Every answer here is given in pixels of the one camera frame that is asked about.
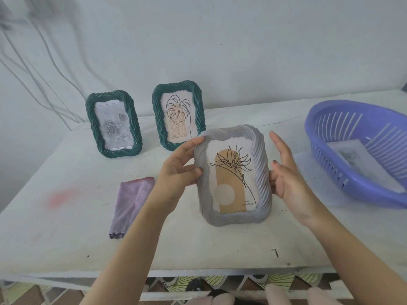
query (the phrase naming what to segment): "twisted rope-textured frame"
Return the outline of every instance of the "twisted rope-textured frame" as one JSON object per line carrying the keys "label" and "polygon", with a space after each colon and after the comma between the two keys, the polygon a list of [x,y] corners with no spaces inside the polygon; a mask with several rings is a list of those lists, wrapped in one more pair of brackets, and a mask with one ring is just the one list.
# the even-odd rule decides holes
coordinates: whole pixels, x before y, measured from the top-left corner
{"label": "twisted rope-textured frame", "polygon": [[183,142],[172,143],[168,141],[168,133],[164,123],[164,111],[161,106],[161,97],[164,93],[174,93],[177,91],[188,91],[192,93],[192,103],[195,107],[195,124],[197,126],[198,135],[206,130],[204,105],[202,104],[202,91],[195,82],[185,80],[177,83],[159,84],[153,91],[155,123],[157,124],[160,143],[164,148],[170,151],[178,148]]}
{"label": "twisted rope-textured frame", "polygon": [[[133,148],[131,149],[111,151],[105,148],[105,140],[100,132],[100,123],[95,113],[95,104],[97,102],[107,102],[109,100],[119,100],[125,104],[125,111],[129,117],[130,132],[134,141]],[[143,148],[143,139],[141,138],[140,125],[138,124],[133,99],[127,92],[116,90],[109,93],[92,93],[88,96],[85,106],[90,121],[90,128],[92,129],[93,137],[95,138],[97,148],[101,154],[108,158],[116,158],[121,156],[135,156],[140,153]]]}
{"label": "twisted rope-textured frame", "polygon": [[[272,188],[269,181],[267,154],[264,145],[264,136],[251,125],[238,125],[230,128],[209,129],[201,136],[205,137],[203,143],[195,147],[195,166],[202,167],[203,173],[197,180],[199,209],[205,220],[214,226],[229,224],[260,223],[266,219],[272,209]],[[259,203],[253,211],[223,214],[212,207],[213,197],[209,190],[209,164],[206,157],[206,148],[212,140],[224,141],[229,138],[244,137],[252,140],[252,158],[256,169],[255,184],[258,189]]]}

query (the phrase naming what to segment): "gray picture frame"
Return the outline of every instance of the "gray picture frame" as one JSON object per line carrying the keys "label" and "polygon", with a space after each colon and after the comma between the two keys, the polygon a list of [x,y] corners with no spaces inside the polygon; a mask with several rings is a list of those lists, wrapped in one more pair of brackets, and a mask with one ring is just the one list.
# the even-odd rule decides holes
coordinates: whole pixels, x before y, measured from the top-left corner
{"label": "gray picture frame", "polygon": [[[264,144],[264,136],[260,131],[248,124],[229,128],[210,129],[201,133],[205,137],[203,143],[195,147],[194,157],[196,167],[202,167],[203,173],[197,180],[199,209],[205,220],[213,226],[229,224],[260,223],[265,220],[272,209],[272,189],[269,181],[269,168]],[[209,163],[206,149],[212,140],[224,141],[229,138],[244,137],[252,140],[252,159],[256,169],[255,184],[259,193],[257,208],[223,214],[213,209],[213,197],[209,190]]]}

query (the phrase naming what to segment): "person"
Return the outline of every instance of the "person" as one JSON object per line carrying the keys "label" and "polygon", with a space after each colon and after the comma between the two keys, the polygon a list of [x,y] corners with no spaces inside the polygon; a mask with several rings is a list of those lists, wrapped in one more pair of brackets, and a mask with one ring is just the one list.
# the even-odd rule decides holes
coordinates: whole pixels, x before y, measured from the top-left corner
{"label": "person", "polygon": [[[269,135],[281,158],[281,164],[272,162],[272,193],[318,239],[356,301],[361,305],[407,304],[407,283],[331,214],[299,173],[287,144],[276,133]],[[196,184],[202,174],[201,168],[186,163],[203,139],[197,137],[183,143],[166,159],[145,205],[82,305],[138,303],[164,221],[176,208],[185,187]],[[273,304],[285,303],[281,300]]]}

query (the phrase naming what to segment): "white table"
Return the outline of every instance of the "white table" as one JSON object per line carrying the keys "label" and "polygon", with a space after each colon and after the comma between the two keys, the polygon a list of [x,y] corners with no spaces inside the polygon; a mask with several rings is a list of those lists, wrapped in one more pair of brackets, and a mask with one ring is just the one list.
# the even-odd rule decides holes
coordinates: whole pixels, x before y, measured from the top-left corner
{"label": "white table", "polygon": [[[242,123],[257,127],[265,135],[271,162],[279,155],[268,138],[270,130],[293,153],[307,151],[304,121],[309,109],[340,97],[407,114],[407,94],[385,91],[208,109],[206,127]],[[89,123],[69,133],[0,214],[0,278],[89,288],[49,278],[97,277],[115,252],[120,240],[109,239],[108,232],[120,182],[156,178],[170,154],[160,145],[154,116],[140,117],[139,122],[144,145],[135,157],[102,156]],[[359,204],[332,210],[391,267],[400,273],[407,271],[407,210]],[[294,220],[280,199],[273,197],[271,214],[261,224],[213,227],[199,213],[197,189],[192,186],[165,221],[149,276],[288,273],[300,268],[333,271],[317,240]]]}

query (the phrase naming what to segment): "person's left hand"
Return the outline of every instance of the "person's left hand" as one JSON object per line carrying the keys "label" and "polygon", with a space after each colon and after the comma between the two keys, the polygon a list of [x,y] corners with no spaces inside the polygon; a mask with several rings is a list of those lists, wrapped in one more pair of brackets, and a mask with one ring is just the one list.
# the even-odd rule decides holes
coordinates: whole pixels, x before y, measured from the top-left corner
{"label": "person's left hand", "polygon": [[202,168],[196,168],[194,164],[184,165],[194,157],[194,147],[203,141],[203,137],[188,140],[166,159],[146,205],[163,211],[165,215],[175,210],[185,187],[196,184],[202,174]]}

